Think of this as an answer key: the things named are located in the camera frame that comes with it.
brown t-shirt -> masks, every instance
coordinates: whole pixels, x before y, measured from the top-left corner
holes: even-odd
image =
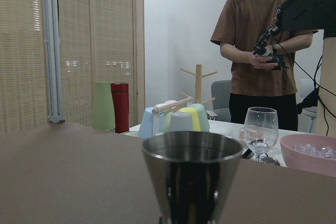
[[[211,37],[211,42],[226,42],[242,51],[254,51],[253,46],[266,29],[274,25],[276,7],[285,0],[227,0]],[[282,31],[278,42],[306,33]],[[276,44],[270,38],[269,45]],[[293,66],[295,54],[282,55],[287,70],[256,69],[246,63],[232,63],[231,93],[253,96],[279,96],[297,92]]]

man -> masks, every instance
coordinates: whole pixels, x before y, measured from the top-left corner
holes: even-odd
[[[282,31],[275,39],[270,37],[265,48],[282,57],[287,70],[271,70],[278,65],[267,62],[271,56],[253,54],[259,37],[274,26],[275,11],[284,1],[227,0],[218,19],[211,41],[232,61],[229,109],[233,123],[244,123],[249,107],[263,106],[277,110],[280,129],[298,129],[295,52],[311,45],[312,31]]]

metal cup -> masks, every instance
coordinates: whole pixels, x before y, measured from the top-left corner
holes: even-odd
[[[144,140],[163,224],[217,223],[242,146],[209,132],[166,132]]]

black pants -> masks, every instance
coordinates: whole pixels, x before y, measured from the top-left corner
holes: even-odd
[[[295,94],[279,97],[251,97],[243,94],[230,94],[229,109],[232,123],[244,124],[249,107],[267,107],[278,114],[279,129],[297,131],[298,111]]]

brown table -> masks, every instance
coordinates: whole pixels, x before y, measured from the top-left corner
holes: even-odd
[[[69,122],[0,136],[0,223],[157,224],[141,143]],[[243,159],[220,223],[336,223],[335,187]]]

